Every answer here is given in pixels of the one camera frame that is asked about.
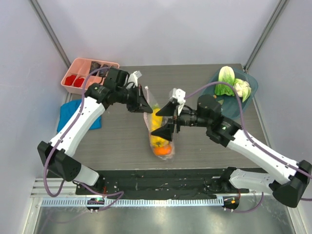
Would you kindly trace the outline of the yellow mango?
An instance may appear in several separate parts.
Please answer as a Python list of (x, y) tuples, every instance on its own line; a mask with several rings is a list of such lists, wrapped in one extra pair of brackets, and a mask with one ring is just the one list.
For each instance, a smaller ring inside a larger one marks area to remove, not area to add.
[(160, 110), (160, 108), (154, 108), (153, 109), (153, 113), (151, 116), (151, 124), (150, 124), (151, 132), (153, 132), (154, 130), (156, 130), (162, 126), (163, 117), (156, 115), (159, 110)]

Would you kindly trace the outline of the yellow bell pepper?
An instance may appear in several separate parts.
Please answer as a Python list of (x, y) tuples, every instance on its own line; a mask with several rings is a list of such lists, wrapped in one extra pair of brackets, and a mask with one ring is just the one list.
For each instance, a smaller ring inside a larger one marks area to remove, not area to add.
[(170, 144), (169, 141), (159, 137), (159, 136), (154, 136), (152, 134), (149, 134), (149, 140), (150, 140), (150, 145), (153, 148), (159, 148), (159, 147), (165, 147)]

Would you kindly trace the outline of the orange tangerine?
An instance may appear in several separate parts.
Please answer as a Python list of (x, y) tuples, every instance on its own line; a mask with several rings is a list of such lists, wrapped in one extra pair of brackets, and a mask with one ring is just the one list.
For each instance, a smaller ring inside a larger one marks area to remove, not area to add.
[(154, 147), (153, 152), (156, 156), (167, 156), (172, 153), (172, 147), (170, 144), (162, 147)]

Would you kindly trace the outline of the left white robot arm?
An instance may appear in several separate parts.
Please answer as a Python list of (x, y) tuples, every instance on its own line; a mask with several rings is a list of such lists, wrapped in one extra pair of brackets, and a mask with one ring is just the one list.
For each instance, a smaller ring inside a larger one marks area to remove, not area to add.
[(52, 172), (65, 181), (76, 181), (87, 185), (92, 194), (100, 194), (104, 183), (95, 170), (82, 165), (73, 158), (76, 149), (95, 120), (109, 106), (125, 104), (131, 113), (152, 113), (142, 86), (138, 83), (140, 71), (129, 74), (118, 68), (108, 69), (103, 83), (93, 83), (82, 89), (81, 104), (70, 120), (49, 142), (42, 141), (38, 152), (44, 165), (43, 177)]

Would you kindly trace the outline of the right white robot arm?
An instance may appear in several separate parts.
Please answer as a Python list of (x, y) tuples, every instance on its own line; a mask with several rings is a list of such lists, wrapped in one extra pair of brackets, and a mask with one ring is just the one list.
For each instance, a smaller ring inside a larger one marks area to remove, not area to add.
[(213, 142), (244, 155), (260, 166), (264, 173), (229, 167), (220, 176), (218, 188), (230, 193), (235, 189), (249, 189), (273, 195), (281, 204), (295, 208), (302, 199), (312, 175), (312, 165), (283, 156), (252, 137), (243, 126), (221, 113), (221, 105), (211, 95), (197, 100), (197, 109), (176, 110), (177, 102), (169, 101), (157, 116), (168, 116), (167, 123), (151, 132), (153, 136), (173, 140), (173, 132), (180, 127), (205, 127)]

